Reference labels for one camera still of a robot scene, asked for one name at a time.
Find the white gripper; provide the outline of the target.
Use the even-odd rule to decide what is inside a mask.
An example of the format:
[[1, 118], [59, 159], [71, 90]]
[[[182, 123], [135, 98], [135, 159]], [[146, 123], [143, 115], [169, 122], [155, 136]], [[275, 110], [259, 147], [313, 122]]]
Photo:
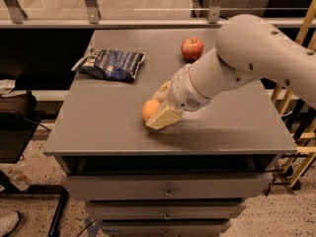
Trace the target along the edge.
[[183, 110], [196, 112], [210, 103], [209, 98], [203, 97], [196, 90], [191, 80], [188, 64], [174, 74], [171, 82], [166, 81], [152, 95], [151, 99], [163, 102], [145, 124], [156, 130], [179, 121], [182, 118]]

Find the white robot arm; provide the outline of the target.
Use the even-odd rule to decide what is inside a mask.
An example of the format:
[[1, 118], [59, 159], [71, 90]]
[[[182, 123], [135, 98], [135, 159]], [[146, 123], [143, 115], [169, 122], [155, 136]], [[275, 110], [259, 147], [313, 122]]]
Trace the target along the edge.
[[219, 28], [215, 47], [178, 70], [152, 96], [160, 102], [146, 125], [161, 129], [196, 112], [217, 95], [262, 78], [316, 108], [316, 53], [265, 19], [238, 15]]

